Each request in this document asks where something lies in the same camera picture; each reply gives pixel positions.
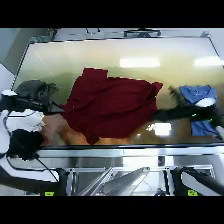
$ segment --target blue cloth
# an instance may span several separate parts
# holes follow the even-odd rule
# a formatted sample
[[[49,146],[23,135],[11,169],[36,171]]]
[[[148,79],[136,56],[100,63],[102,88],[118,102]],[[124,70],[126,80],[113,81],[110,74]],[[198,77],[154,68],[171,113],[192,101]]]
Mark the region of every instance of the blue cloth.
[[[196,103],[204,98],[215,98],[217,101],[216,89],[207,86],[181,86],[180,92],[184,96],[186,103]],[[192,136],[217,135],[217,131],[211,126],[209,121],[191,122]]]

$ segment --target clothing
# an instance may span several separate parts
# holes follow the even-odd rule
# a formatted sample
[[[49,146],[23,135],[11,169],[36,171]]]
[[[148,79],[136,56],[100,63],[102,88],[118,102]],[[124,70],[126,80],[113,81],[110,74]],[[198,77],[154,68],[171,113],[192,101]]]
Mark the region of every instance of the clothing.
[[[206,86],[181,86],[180,92],[184,96],[186,103],[196,103],[204,98],[214,98],[217,101],[216,89]],[[209,121],[191,122],[192,136],[218,135]]]
[[[17,129],[12,132],[8,155],[18,155],[23,160],[33,159],[35,152],[44,142],[39,132],[28,132]]]
[[[102,138],[125,138],[157,111],[156,95],[162,83],[107,78],[108,70],[84,68],[62,114],[69,126],[85,135],[89,144]]]
[[[30,97],[44,103],[48,102],[50,95],[58,90],[54,83],[47,84],[40,80],[29,80],[21,83],[15,92],[21,97]]]
[[[22,113],[13,111],[9,114],[6,125],[10,132],[17,129],[23,129],[28,132],[41,131],[42,127],[45,125],[42,121],[43,117],[44,115],[42,112],[33,111],[30,109],[26,109]]]

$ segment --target white cloth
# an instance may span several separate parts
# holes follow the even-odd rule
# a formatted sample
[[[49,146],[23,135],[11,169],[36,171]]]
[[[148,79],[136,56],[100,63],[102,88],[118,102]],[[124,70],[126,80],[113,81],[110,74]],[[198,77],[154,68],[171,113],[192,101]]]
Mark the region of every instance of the white cloth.
[[[23,129],[28,132],[41,131],[42,127],[45,125],[42,121],[43,117],[44,114],[42,112],[33,111],[30,109],[26,109],[22,113],[12,111],[7,119],[6,126],[10,132],[13,132],[17,129]]]

